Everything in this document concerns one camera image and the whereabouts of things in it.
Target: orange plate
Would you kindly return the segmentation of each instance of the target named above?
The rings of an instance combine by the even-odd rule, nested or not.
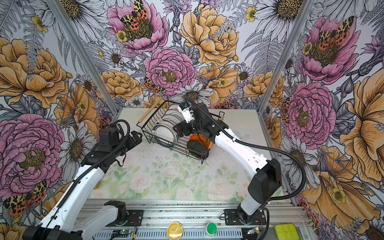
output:
[[[196,140],[196,141],[199,141],[199,142],[201,142],[202,144],[204,144],[204,146],[206,147],[206,148],[209,148],[209,144],[211,144],[211,141],[208,139],[208,141],[207,141],[207,139],[205,138],[205,137],[203,137],[203,135],[201,135],[200,134],[200,139],[199,139],[199,137],[197,136],[197,134],[193,134],[192,136],[190,136],[190,138],[189,138],[189,140]]]

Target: yellow square container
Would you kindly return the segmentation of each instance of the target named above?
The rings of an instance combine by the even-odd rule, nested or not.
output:
[[[293,223],[275,225],[275,232],[278,240],[299,240],[299,234]]]

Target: dish rack wire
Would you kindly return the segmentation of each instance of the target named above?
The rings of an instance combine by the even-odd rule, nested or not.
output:
[[[186,155],[188,157],[192,157],[196,160],[200,160],[201,164],[203,164],[204,160],[206,159],[206,157],[204,157],[204,156],[207,155],[207,152],[209,152],[210,149],[208,149],[207,151],[197,152],[193,149],[188,148],[187,142],[189,141],[189,137],[192,134],[189,136],[179,137],[179,139],[176,141],[175,144],[169,140],[166,140],[164,138],[161,138],[161,137],[158,137],[158,136],[152,134],[153,127],[156,125],[156,122],[165,115],[166,111],[168,110],[168,107],[172,104],[180,104],[180,103],[173,102],[170,100],[165,100],[161,105],[159,105],[160,100],[164,100],[164,99],[158,98],[157,101],[153,104],[153,106],[148,109],[148,111],[144,114],[144,116],[142,116],[142,118],[139,120],[139,122],[136,125],[141,128],[141,130],[144,133],[144,136],[146,137],[146,139],[148,140],[149,143],[154,142],[154,143],[159,144],[158,141],[156,141],[156,139],[161,139],[162,142],[168,143],[169,145],[173,144],[172,147],[169,147],[170,150],[174,150],[174,151],[179,152],[179,153]],[[151,111],[157,105],[159,105],[159,106],[152,113],[152,115],[148,118],[148,120],[142,126],[140,126],[141,121],[144,120],[146,118],[146,116],[149,115],[149,113],[151,113]],[[219,115],[211,113],[211,115],[213,117],[216,117],[217,119],[221,119],[224,116],[224,112],[220,112]]]

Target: yellow round container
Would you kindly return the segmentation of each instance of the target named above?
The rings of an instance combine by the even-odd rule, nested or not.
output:
[[[179,240],[183,236],[183,227],[178,222],[171,223],[167,228],[169,240]]]

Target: green lid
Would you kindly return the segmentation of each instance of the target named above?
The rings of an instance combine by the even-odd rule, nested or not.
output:
[[[216,234],[216,232],[217,232],[217,226],[216,226],[216,224],[214,224],[214,223],[209,223],[208,225],[207,225],[207,232],[209,233],[209,234],[211,234],[211,235],[214,235],[214,234]]]

